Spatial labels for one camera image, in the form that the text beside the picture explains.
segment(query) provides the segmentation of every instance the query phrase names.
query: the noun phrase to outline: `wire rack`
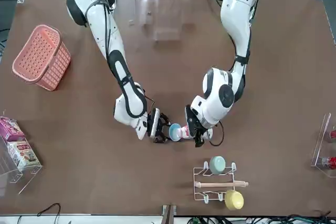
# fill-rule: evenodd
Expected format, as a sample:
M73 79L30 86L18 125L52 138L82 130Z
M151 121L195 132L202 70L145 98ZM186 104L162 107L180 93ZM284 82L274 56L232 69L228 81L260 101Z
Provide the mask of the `wire rack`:
M331 113L325 114L322 120L317 143L311 160L311 167L315 167L330 178L336 178L335 169L321 167L323 157L336 157L336 141L330 141L329 133L336 130L336 118Z
M203 200L204 203L208 204L209 200L219 200L223 201L225 191L199 191L196 192L195 184L199 180L196 180L196 177L201 179L202 177L211 177L211 176L231 176L232 182L235 181L235 171L237 170L236 163L232 162L231 166L225 167L223 173L215 175L211 172L209 164L207 161L204 162L203 167L194 167L194 199ZM228 189L235 190L235 187L228 187Z
M40 161L37 160L38 165L18 169L8 153L5 140L1 136L0 138L0 189L4 192L7 191L7 187L10 184L15 184L15 190L10 188L10 191L21 194L41 170L42 165Z

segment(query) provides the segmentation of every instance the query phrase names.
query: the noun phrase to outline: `rolling pin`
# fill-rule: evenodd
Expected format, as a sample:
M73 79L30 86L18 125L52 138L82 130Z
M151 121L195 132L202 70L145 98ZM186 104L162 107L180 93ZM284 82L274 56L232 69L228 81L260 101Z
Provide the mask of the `rolling pin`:
M234 181L234 182L227 182L227 183L201 183L195 181L195 187L197 188L204 188L204 187L247 187L248 182L245 181Z

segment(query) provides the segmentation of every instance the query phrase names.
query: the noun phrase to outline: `pink basket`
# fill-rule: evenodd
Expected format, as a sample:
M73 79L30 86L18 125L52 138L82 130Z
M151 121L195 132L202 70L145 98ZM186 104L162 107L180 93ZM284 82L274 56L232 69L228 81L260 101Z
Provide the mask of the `pink basket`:
M61 33L46 25L35 27L13 62L13 73L29 84L55 90L70 63Z

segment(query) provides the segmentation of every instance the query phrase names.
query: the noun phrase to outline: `brown table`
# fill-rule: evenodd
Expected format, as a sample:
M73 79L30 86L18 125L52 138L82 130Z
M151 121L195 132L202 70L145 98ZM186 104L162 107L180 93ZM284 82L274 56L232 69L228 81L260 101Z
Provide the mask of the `brown table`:
M139 141L116 122L119 87L90 29L71 20L65 3L25 0L16 8L0 64L0 111L19 121L44 169L21 195L2 198L2 214L60 202L64 213L156 215L176 204L179 215L336 216L335 180L310 167L323 114L335 112L336 50L322 1L260 0L245 93L223 120L217 148ZM210 67L233 62L219 11L213 0L118 0L115 17L134 80L172 122L185 123L184 106L202 94ZM11 73L38 24L58 28L72 55L54 92ZM213 141L220 139L216 128ZM214 155L234 161L236 179L250 182L240 189L240 211L193 199L193 167Z

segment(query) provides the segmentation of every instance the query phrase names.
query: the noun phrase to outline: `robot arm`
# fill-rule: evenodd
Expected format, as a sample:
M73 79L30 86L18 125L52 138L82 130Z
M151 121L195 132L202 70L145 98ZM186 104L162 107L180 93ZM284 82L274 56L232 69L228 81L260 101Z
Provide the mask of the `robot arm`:
M113 18L116 0L67 0L72 19L89 24L93 37L107 60L122 94L114 107L114 118L135 128L139 139L147 132L147 103L144 91L133 81L125 59L120 32Z
M215 126L243 95L251 40L250 11L254 0L223 0L221 21L235 46L235 60L229 71L211 68L203 79L204 98L195 97L185 107L190 134L196 147L204 144L202 135Z

